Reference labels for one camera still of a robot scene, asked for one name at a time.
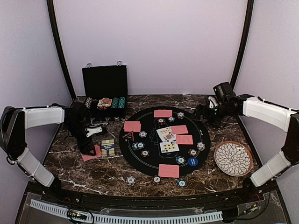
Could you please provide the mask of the dealt red card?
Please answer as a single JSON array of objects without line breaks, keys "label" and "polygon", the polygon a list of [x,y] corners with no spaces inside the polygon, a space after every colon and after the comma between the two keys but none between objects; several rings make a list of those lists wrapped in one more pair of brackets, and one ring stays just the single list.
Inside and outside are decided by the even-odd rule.
[{"label": "dealt red card", "polygon": [[141,123],[140,121],[125,121],[123,129],[125,132],[140,132]]},{"label": "dealt red card", "polygon": [[172,110],[159,109],[154,111],[154,118],[169,118],[172,117]]}]

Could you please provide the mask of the red triangle dealer marker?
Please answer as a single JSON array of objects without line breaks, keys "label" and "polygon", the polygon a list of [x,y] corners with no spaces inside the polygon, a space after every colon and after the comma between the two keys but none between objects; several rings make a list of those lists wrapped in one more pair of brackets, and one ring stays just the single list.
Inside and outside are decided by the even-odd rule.
[{"label": "red triangle dealer marker", "polygon": [[134,138],[134,132],[128,132],[128,133],[125,134],[122,138],[123,138],[123,139],[126,139],[126,140],[135,141],[135,138]]}]

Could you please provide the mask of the blue green chip stack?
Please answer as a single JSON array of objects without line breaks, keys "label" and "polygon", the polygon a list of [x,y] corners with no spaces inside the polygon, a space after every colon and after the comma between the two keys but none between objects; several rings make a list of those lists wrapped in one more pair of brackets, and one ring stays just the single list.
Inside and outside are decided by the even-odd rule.
[{"label": "blue green chip stack", "polygon": [[185,187],[187,187],[187,181],[185,179],[179,178],[176,180],[176,185],[179,188],[185,188]]}]

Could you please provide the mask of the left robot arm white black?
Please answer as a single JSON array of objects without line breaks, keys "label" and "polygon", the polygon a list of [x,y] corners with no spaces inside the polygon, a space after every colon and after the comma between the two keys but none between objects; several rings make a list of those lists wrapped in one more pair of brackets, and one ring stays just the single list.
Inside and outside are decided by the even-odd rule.
[{"label": "left robot arm white black", "polygon": [[47,187],[47,195],[55,203],[63,203],[66,193],[60,189],[61,181],[33,155],[27,144],[26,134],[30,129],[52,125],[65,125],[76,139],[81,154],[96,155],[92,136],[104,129],[91,125],[89,111],[84,105],[78,108],[59,104],[23,108],[8,106],[0,119],[0,146],[7,154],[8,163],[17,164],[28,177]]}]

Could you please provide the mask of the blue small blind button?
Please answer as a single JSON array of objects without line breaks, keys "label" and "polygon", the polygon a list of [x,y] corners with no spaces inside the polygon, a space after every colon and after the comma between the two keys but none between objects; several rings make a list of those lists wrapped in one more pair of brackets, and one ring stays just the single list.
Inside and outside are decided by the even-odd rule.
[{"label": "blue small blind button", "polygon": [[199,161],[195,157],[191,157],[188,159],[188,165],[191,167],[196,167],[198,166]]}]

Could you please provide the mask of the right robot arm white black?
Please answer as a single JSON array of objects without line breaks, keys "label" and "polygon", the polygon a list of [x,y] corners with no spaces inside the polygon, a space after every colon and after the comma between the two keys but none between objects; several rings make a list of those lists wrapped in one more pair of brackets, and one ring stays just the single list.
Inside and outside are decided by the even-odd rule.
[{"label": "right robot arm white black", "polygon": [[263,166],[249,178],[251,184],[239,191],[238,198],[249,202],[256,196],[256,188],[279,177],[299,163],[299,112],[269,103],[249,94],[208,97],[196,106],[193,116],[217,123],[224,117],[241,117],[249,136],[262,157]]}]

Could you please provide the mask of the red white chip stack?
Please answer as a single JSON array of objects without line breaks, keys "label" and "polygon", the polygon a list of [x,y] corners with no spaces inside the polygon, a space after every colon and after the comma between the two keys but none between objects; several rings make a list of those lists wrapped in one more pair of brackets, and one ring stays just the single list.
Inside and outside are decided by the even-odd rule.
[{"label": "red white chip stack", "polygon": [[154,183],[160,183],[161,182],[161,178],[159,176],[154,176],[153,182]]}]

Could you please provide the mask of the dealt red cards front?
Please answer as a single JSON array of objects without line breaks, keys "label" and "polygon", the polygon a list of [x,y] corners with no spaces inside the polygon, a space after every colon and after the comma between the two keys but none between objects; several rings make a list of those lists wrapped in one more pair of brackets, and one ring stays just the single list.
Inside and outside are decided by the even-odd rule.
[{"label": "dealt red cards front", "polygon": [[158,176],[166,178],[179,178],[179,165],[160,164]]}]

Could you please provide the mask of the blue white chip mat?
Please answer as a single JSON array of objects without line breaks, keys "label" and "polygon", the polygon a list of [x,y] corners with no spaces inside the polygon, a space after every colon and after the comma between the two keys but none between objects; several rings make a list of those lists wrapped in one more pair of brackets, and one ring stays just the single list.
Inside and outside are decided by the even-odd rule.
[{"label": "blue white chip mat", "polygon": [[197,149],[200,150],[200,151],[203,151],[205,150],[205,144],[203,142],[198,142],[197,143]]},{"label": "blue white chip mat", "polygon": [[146,133],[145,131],[140,131],[140,132],[139,132],[139,136],[140,136],[141,138],[145,138],[145,137],[147,137],[147,133]]}]

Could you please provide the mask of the blue white chip stack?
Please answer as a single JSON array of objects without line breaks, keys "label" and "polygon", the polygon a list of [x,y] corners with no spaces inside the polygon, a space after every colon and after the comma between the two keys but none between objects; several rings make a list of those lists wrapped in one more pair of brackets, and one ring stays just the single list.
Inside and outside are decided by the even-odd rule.
[{"label": "blue white chip stack", "polygon": [[128,177],[126,178],[126,183],[127,183],[128,186],[133,186],[133,185],[135,185],[135,183],[136,183],[136,179],[135,179],[135,177],[134,177],[134,176],[128,176]]}]

